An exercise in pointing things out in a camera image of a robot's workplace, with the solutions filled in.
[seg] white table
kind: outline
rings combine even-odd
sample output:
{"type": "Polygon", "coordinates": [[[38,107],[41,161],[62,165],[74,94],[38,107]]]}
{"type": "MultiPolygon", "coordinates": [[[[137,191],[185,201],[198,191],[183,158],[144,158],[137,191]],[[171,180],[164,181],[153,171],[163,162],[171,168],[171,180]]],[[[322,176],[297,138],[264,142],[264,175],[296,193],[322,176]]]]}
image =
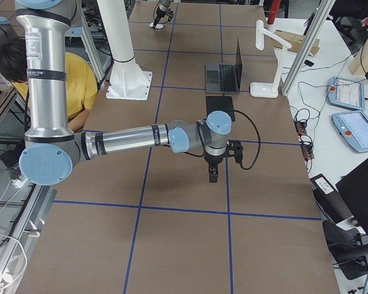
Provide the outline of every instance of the white table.
{"type": "MultiPolygon", "coordinates": [[[[277,18],[273,25],[269,26],[271,32],[275,32],[276,29],[282,31],[289,31],[296,34],[302,34],[304,32],[305,20],[297,19],[285,19],[277,18]]],[[[315,56],[309,56],[308,59],[314,62],[311,69],[317,69],[320,67],[329,67],[337,62],[343,61],[351,53],[345,45],[345,42],[341,38],[340,34],[334,27],[331,21],[326,21],[318,35],[320,40],[319,52],[315,56]]],[[[275,49],[275,54],[280,57],[281,49],[275,49]]],[[[288,52],[284,66],[286,69],[283,72],[288,72],[296,57],[297,53],[288,52]]],[[[346,141],[339,135],[337,129],[334,127],[331,121],[331,115],[333,113],[348,111],[344,108],[339,108],[326,103],[326,87],[314,88],[308,85],[300,84],[300,81],[304,81],[314,86],[324,86],[328,84],[329,79],[332,76],[338,75],[342,78],[349,80],[359,81],[365,79],[362,75],[352,75],[349,71],[349,64],[353,60],[350,56],[346,62],[339,63],[329,69],[308,70],[301,72],[298,75],[291,91],[288,94],[289,103],[298,109],[308,108],[310,110],[310,117],[316,117],[318,113],[315,110],[305,106],[302,103],[301,95],[299,94],[299,87],[301,89],[304,102],[311,105],[317,110],[321,110],[319,122],[316,125],[316,119],[310,120],[307,126],[307,133],[314,139],[314,156],[312,160],[312,168],[309,172],[309,177],[313,177],[322,173],[327,179],[335,185],[341,179],[341,176],[346,175],[362,161],[368,158],[368,153],[357,153],[353,151],[346,143],[346,141]]],[[[304,66],[302,70],[309,69],[308,66],[304,66]]],[[[368,81],[364,80],[365,97],[368,98],[368,81]]],[[[292,108],[292,114],[294,115],[296,110],[292,108]]],[[[365,114],[368,116],[368,101],[366,101],[365,114]]],[[[305,118],[307,116],[306,111],[302,111],[299,118],[305,118]]],[[[348,222],[344,221],[339,224],[343,228],[348,227],[348,222]]],[[[347,280],[340,269],[335,270],[335,275],[338,280],[339,289],[341,293],[347,293],[350,290],[357,290],[358,287],[364,285],[365,276],[359,277],[354,280],[347,280]]],[[[356,294],[360,294],[362,290],[357,290],[356,294]]]]}

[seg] white label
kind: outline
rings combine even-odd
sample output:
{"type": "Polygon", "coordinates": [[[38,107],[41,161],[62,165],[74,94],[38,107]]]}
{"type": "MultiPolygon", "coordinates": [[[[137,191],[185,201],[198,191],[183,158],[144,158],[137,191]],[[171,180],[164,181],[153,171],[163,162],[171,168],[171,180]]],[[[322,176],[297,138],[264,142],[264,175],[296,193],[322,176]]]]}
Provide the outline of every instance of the white label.
{"type": "Polygon", "coordinates": [[[326,182],[324,178],[318,178],[315,180],[319,188],[327,195],[330,194],[334,189],[326,182]]]}
{"type": "Polygon", "coordinates": [[[28,60],[42,60],[42,38],[40,32],[27,32],[26,55],[28,60]]]}

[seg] black chair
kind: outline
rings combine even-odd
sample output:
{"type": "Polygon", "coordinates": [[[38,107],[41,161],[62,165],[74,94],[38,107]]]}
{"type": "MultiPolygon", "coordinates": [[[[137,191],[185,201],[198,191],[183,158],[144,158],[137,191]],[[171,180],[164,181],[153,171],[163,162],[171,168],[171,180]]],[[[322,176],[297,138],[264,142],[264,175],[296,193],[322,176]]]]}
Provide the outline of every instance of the black chair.
{"type": "Polygon", "coordinates": [[[332,22],[339,32],[348,37],[353,45],[356,39],[351,35],[353,26],[342,24],[344,17],[352,17],[362,20],[368,15],[368,0],[336,0],[330,15],[333,17],[332,22]]]}

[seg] laptop keyboard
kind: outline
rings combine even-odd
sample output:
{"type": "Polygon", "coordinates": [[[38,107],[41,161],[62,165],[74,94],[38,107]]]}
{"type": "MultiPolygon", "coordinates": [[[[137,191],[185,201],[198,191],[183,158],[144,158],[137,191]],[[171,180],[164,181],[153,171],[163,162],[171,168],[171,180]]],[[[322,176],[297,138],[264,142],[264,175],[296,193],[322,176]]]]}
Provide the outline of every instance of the laptop keyboard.
{"type": "Polygon", "coordinates": [[[232,64],[220,64],[220,86],[223,92],[237,92],[232,64]]]}

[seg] laptop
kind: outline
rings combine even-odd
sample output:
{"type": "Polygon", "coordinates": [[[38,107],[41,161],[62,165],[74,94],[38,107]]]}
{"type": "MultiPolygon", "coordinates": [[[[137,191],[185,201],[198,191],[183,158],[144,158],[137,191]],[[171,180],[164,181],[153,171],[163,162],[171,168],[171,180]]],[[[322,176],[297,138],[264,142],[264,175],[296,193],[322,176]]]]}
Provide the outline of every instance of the laptop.
{"type": "Polygon", "coordinates": [[[240,44],[237,39],[235,64],[206,64],[206,93],[239,93],[242,69],[240,44]]]}

